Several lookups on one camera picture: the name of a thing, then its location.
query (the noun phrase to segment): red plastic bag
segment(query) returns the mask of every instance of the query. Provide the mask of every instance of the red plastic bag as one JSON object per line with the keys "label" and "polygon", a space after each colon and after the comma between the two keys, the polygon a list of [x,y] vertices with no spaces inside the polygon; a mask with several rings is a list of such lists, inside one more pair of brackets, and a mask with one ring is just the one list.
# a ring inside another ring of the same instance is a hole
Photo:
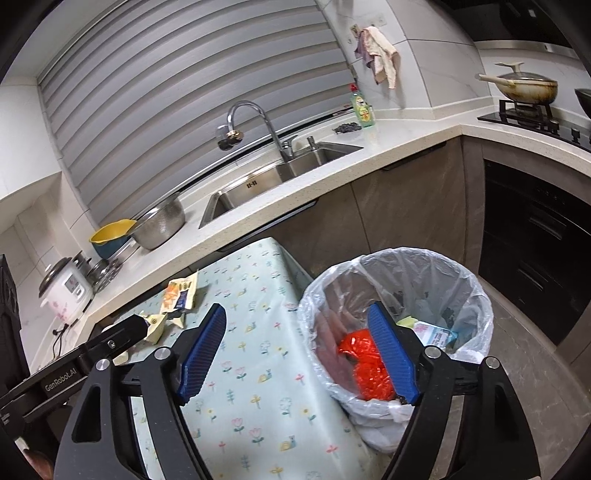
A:
{"label": "red plastic bag", "polygon": [[392,400],[396,392],[368,329],[357,330],[345,336],[339,352],[357,360],[353,376],[364,400]]}

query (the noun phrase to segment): white countertop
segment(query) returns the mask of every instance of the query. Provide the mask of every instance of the white countertop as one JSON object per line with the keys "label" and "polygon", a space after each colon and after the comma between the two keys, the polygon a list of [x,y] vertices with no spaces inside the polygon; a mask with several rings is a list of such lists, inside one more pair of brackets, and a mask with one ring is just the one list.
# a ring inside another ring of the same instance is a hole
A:
{"label": "white countertop", "polygon": [[[151,252],[140,248],[124,263],[113,282],[95,297],[88,311],[68,330],[64,336],[63,352],[86,341],[95,323],[105,316],[220,247],[331,190],[459,135],[522,148],[591,177],[591,154],[582,149],[536,132],[477,120],[477,117],[493,112],[495,108],[487,106],[439,120],[380,119],[375,126],[350,134],[336,135],[331,130],[335,125],[352,121],[347,117],[310,129],[294,143],[296,148],[303,146],[300,138],[305,139],[310,134],[314,134],[316,141],[363,148],[275,187],[200,229],[210,195],[247,171],[261,166],[262,161],[273,160],[269,156],[272,147],[263,150],[267,153],[260,154],[257,161],[243,165],[242,169],[234,168],[227,174],[216,175],[215,181],[208,181],[204,187],[195,190],[196,194],[189,196],[192,205],[186,206],[187,223],[174,237]],[[49,359],[41,361],[41,365],[48,363]]]}

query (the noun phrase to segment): pot handle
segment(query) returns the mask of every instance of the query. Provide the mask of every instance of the pot handle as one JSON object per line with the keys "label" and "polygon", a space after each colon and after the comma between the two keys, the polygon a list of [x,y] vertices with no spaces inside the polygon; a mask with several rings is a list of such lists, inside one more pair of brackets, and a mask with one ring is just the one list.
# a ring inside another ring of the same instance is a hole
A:
{"label": "pot handle", "polygon": [[521,73],[521,66],[523,64],[524,62],[522,61],[510,61],[508,63],[500,61],[499,63],[495,63],[495,65],[498,65],[499,67],[509,67],[510,69],[513,69],[515,73]]}
{"label": "pot handle", "polygon": [[482,80],[483,82],[492,82],[505,87],[514,87],[515,82],[513,80],[502,79],[501,77],[493,77],[491,75],[483,75],[481,73],[476,75],[476,80]]}

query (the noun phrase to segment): trash can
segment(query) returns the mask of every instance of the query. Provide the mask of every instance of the trash can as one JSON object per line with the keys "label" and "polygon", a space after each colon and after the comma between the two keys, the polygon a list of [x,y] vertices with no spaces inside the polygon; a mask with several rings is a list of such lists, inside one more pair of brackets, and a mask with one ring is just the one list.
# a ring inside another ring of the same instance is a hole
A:
{"label": "trash can", "polygon": [[446,348],[448,355],[477,364],[491,345],[493,313],[473,273],[417,248],[382,250],[335,265],[306,288],[297,314],[318,379],[349,413],[364,441],[392,453],[413,407],[399,400],[358,398],[353,365],[337,352],[347,333],[367,328],[367,308],[378,300],[396,321],[410,315],[452,330],[457,339]]}

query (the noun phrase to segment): faucet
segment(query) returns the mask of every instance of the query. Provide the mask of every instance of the faucet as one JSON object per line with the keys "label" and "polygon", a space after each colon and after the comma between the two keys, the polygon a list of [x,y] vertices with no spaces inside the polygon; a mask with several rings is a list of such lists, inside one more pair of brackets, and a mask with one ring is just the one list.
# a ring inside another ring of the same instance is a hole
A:
{"label": "faucet", "polygon": [[291,142],[296,137],[288,138],[287,140],[280,141],[275,129],[273,128],[273,124],[265,111],[258,106],[254,102],[250,102],[249,100],[240,100],[234,105],[230,107],[228,111],[228,123],[226,125],[221,125],[217,128],[217,146],[221,150],[231,150],[234,145],[239,144],[244,139],[244,133],[240,130],[236,130],[234,127],[234,114],[238,107],[241,106],[249,106],[250,108],[256,110],[256,112],[263,118],[265,121],[265,125],[267,126],[269,133],[271,134],[271,138],[275,142],[275,145],[279,149],[281,153],[281,158],[285,162],[289,162],[294,158],[294,151],[293,147],[291,146]]}

